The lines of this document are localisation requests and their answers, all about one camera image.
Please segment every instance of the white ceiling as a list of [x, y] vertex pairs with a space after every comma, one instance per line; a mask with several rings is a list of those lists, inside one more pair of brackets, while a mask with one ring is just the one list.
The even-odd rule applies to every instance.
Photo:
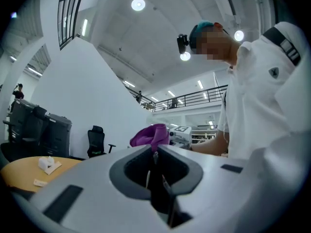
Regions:
[[[18, 58], [31, 41], [43, 36], [39, 5], [40, 0], [27, 0], [18, 10], [17, 18], [11, 19], [1, 42], [3, 49], [9, 55]], [[43, 73], [50, 62], [51, 59], [44, 45], [29, 64], [38, 72]]]
[[120, 78], [133, 83], [137, 91], [142, 90], [148, 97], [174, 85], [179, 95], [193, 92], [197, 83], [187, 80], [226, 67], [224, 63], [194, 56], [181, 61], [176, 37], [179, 33], [189, 34], [200, 20], [217, 21], [231, 35], [242, 29], [247, 41], [258, 37], [254, 0], [232, 0], [235, 17], [220, 9], [219, 0], [145, 0], [146, 7], [140, 12], [131, 8], [131, 2], [98, 0], [85, 39], [98, 47]]

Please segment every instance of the white device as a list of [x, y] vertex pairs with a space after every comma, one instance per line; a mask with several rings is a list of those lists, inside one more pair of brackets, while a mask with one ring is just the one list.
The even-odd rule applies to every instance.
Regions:
[[189, 149], [192, 141], [192, 128], [188, 126], [177, 126], [170, 130], [170, 141], [174, 147]]

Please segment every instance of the railing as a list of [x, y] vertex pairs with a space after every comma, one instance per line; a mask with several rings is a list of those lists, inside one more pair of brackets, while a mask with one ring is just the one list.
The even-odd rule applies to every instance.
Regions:
[[139, 96], [139, 93], [133, 91], [132, 89], [128, 88], [128, 91], [132, 94], [132, 96], [136, 99], [136, 101], [141, 105], [142, 108], [147, 109], [149, 111], [154, 111], [155, 103], [150, 99], [144, 97], [143, 95]]
[[75, 26], [81, 0], [59, 0], [58, 40], [62, 49], [75, 36]]
[[185, 106], [192, 106], [204, 103], [220, 101], [223, 93], [227, 90], [228, 85], [218, 86], [215, 88], [193, 92], [190, 94], [175, 97], [155, 103], [154, 112], [176, 109]]

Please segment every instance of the round table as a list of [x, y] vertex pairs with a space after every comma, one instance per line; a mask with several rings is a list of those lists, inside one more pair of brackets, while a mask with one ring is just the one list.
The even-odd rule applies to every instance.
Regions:
[[41, 187], [34, 185], [35, 179], [50, 182], [63, 172], [81, 162], [69, 158], [53, 157], [55, 163], [59, 161], [62, 165], [53, 173], [48, 175], [38, 166], [40, 157], [41, 156], [19, 159], [2, 168], [0, 174], [7, 186], [37, 192]]

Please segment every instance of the man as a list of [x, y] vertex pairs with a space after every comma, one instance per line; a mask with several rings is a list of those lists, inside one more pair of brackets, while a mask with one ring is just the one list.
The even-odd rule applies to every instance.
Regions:
[[137, 94], [137, 95], [135, 96], [136, 101], [137, 101], [139, 104], [140, 104], [140, 101], [141, 101], [141, 96], [142, 96], [141, 91], [139, 91], [139, 94]]
[[[296, 26], [275, 26], [303, 55], [309, 45]], [[229, 158], [248, 159], [253, 150], [290, 134], [286, 117], [275, 95], [295, 69], [283, 49], [265, 36], [240, 44], [219, 23], [201, 22], [189, 36], [194, 54], [230, 65], [228, 89], [223, 95], [216, 137], [192, 144], [196, 152], [220, 155], [228, 148]]]
[[18, 83], [17, 86], [15, 86], [15, 89], [13, 91], [13, 95], [15, 96], [15, 99], [13, 101], [13, 103], [11, 104], [11, 113], [13, 112], [13, 108], [14, 108], [14, 104], [16, 99], [24, 99], [24, 94], [22, 92], [23, 89], [23, 84]]

